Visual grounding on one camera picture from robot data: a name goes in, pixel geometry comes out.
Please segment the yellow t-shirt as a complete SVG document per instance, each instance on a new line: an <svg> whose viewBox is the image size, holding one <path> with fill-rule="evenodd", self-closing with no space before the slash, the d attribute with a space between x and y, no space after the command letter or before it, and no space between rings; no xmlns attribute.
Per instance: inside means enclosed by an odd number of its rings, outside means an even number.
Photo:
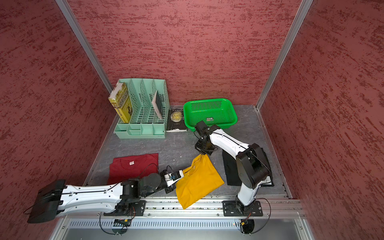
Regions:
<svg viewBox="0 0 384 240"><path fill-rule="evenodd" d="M225 184L208 155L198 155L176 183L179 203L185 210Z"/></svg>

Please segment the green plastic basket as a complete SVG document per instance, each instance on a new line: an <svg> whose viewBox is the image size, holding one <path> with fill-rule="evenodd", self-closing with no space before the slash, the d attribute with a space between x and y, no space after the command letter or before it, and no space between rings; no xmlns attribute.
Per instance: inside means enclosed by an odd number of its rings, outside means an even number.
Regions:
<svg viewBox="0 0 384 240"><path fill-rule="evenodd" d="M185 125L192 132L198 122L207 126L217 125L228 129L238 122L232 102L228 99L209 99L189 101L183 106Z"/></svg>

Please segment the dark red t-shirt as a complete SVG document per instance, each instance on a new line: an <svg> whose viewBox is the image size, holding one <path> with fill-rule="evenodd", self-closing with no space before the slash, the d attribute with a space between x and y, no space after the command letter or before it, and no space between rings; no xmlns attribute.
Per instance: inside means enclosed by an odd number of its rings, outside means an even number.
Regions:
<svg viewBox="0 0 384 240"><path fill-rule="evenodd" d="M141 179L158 173L159 154L145 154L114 158L109 167L108 185L128 179Z"/></svg>

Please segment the black t-shirt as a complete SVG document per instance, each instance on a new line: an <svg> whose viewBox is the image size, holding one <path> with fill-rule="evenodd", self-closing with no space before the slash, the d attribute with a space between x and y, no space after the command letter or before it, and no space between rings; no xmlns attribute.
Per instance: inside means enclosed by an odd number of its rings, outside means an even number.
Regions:
<svg viewBox="0 0 384 240"><path fill-rule="evenodd" d="M262 160L268 167L271 169L268 157L264 151L263 148L259 148L257 150L257 157L260 157L260 154L263 153L264 159ZM227 185L228 186L241 186L242 182L241 179L239 178L238 175L238 168L236 165L235 159L228 154L226 151L222 151L222 156L223 156L223 164L225 168L225 174L227 178ZM264 181L263 184L261 184L262 187L274 187L275 184L273 182L273 175L270 174L266 180Z"/></svg>

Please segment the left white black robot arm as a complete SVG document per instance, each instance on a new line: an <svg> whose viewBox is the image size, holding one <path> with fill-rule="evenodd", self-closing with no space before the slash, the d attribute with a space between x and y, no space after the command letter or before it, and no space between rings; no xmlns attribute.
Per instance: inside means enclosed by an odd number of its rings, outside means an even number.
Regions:
<svg viewBox="0 0 384 240"><path fill-rule="evenodd" d="M102 212L104 216L143 214L145 198L157 192L172 192L184 177L182 171L151 173L141 179L93 187L66 185L57 180L40 189L33 206L26 210L29 224L40 224L69 214Z"/></svg>

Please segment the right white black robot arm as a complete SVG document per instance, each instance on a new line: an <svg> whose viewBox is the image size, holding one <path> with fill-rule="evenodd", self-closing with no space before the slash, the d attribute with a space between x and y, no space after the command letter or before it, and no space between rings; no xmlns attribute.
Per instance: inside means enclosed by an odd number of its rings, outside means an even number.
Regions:
<svg viewBox="0 0 384 240"><path fill-rule="evenodd" d="M216 148L220 148L235 161L242 185L235 200L228 206L233 207L239 216L252 213L259 188L273 185L271 166L264 150L257 144L248 145L236 140L217 125L209 127L200 121L195 129L200 136L195 144L199 153L211 155Z"/></svg>

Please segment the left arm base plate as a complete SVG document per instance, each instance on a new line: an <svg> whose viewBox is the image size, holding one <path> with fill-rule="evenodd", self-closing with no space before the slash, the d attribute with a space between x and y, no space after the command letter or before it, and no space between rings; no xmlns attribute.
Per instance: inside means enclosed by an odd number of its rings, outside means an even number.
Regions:
<svg viewBox="0 0 384 240"><path fill-rule="evenodd" d="M118 203L111 213L103 213L108 217L142 217L146 207L146 201L138 201L136 203L126 203L121 201Z"/></svg>

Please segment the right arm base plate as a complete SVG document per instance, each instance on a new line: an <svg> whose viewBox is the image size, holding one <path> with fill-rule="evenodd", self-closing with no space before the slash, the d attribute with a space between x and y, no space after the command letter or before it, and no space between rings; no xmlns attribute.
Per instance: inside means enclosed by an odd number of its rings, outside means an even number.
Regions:
<svg viewBox="0 0 384 240"><path fill-rule="evenodd" d="M222 201L225 217L262 217L263 210L259 201L253 201L248 206L243 206L238 201Z"/></svg>

